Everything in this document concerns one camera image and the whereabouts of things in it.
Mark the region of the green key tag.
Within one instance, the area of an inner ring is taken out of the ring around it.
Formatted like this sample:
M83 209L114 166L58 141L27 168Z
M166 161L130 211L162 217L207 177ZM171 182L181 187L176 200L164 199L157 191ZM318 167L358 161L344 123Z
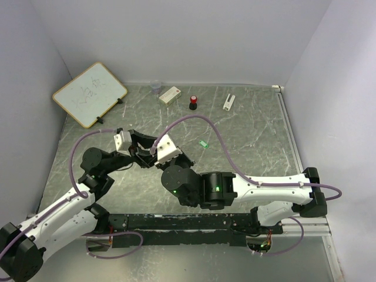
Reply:
M208 147L209 147L209 145L208 145L205 141L203 141L203 140L200 140L200 141L199 141L199 144L200 144L201 146L203 146L204 148L208 148Z

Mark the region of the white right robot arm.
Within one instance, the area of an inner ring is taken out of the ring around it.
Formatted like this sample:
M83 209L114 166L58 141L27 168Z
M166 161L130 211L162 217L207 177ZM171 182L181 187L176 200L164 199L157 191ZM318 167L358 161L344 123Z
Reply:
M315 183L304 186L304 174L293 176L293 183L286 183L286 177L282 177L283 183L279 184L278 178L271 177L272 182L267 185L261 181L252 183L250 178L232 172L196 173L193 161L180 150L156 155L155 165L163 171L163 187L182 206L222 210L235 203L262 202L249 220L255 233L263 233L269 226L295 214L306 218L327 214L324 193Z

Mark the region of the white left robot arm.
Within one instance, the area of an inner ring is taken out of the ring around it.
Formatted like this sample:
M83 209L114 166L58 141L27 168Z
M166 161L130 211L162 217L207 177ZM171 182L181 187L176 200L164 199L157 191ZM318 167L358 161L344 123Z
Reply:
M115 150L108 153L91 147L82 156L84 173L79 180L73 175L73 157L87 137L112 133ZM101 236L110 226L108 212L97 202L112 187L110 173L138 163L149 168L156 162L159 137L135 130L99 129L81 136L70 151L68 174L72 188L43 211L18 225L1 228L1 269L4 280L28 281L43 263L62 247L86 234Z

